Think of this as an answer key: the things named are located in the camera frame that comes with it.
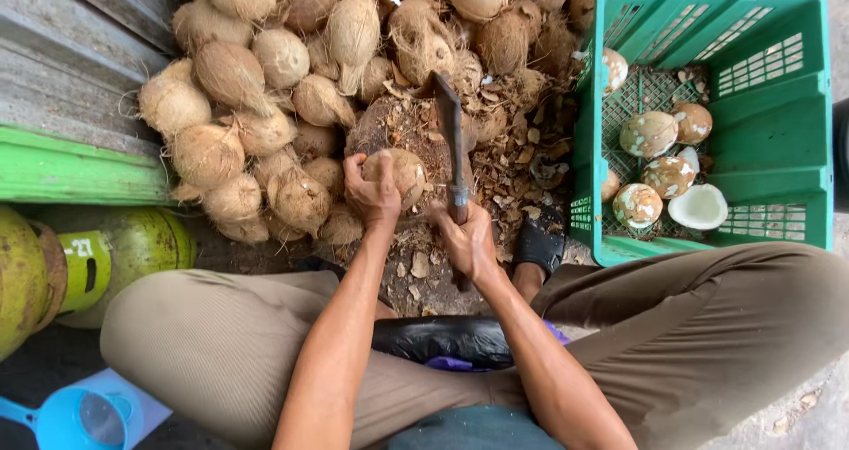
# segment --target brown trousers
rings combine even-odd
[[[298,351],[336,285],[329,271],[154,274],[112,302],[101,350],[175,412],[240,447],[268,447]],[[723,435],[849,349],[849,266],[802,244],[562,266],[532,306],[601,328],[567,349],[640,448]],[[515,369],[457,374],[372,351],[352,447],[486,403],[527,408]]]

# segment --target forearm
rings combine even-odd
[[[636,448],[593,378],[498,268],[476,282],[504,330],[525,395],[546,432],[574,450]]]
[[[345,278],[306,336],[274,448],[348,447],[391,239],[391,227],[366,232]]]

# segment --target black sandal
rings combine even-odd
[[[563,260],[566,249],[564,239],[564,219],[553,206],[540,206],[540,215],[536,220],[525,217],[519,237],[516,239],[516,252],[513,264],[532,262],[545,271],[545,279],[555,272]]]

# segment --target person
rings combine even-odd
[[[527,260],[512,282],[491,217],[430,217],[451,263],[497,316],[515,368],[453,373],[370,350],[401,211],[391,158],[345,199],[365,235],[331,271],[237,276],[167,271],[112,302],[106,362],[239,447],[695,448],[849,348],[849,270],[804,244],[675,253],[616,267]],[[600,327],[560,346],[543,324]]]

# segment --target man's right hand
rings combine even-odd
[[[478,284],[481,277],[501,271],[495,257],[493,218],[481,206],[469,203],[469,218],[462,226],[454,223],[445,204],[438,201],[430,202],[428,217],[439,227],[451,263],[472,282]]]

